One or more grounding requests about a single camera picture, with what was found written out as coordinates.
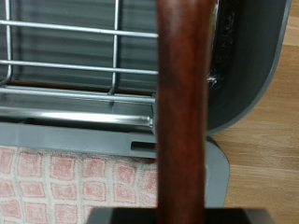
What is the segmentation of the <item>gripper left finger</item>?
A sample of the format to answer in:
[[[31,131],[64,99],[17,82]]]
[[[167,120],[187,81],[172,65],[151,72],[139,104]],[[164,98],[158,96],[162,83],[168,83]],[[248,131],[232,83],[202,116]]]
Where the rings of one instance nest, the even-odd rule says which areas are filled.
[[[152,208],[94,208],[87,224],[156,224]]]

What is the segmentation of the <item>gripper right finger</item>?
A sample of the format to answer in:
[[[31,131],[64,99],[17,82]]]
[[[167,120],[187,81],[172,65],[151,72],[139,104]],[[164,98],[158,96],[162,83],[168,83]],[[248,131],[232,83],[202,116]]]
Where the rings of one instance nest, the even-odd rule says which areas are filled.
[[[265,209],[208,208],[205,224],[276,224]]]

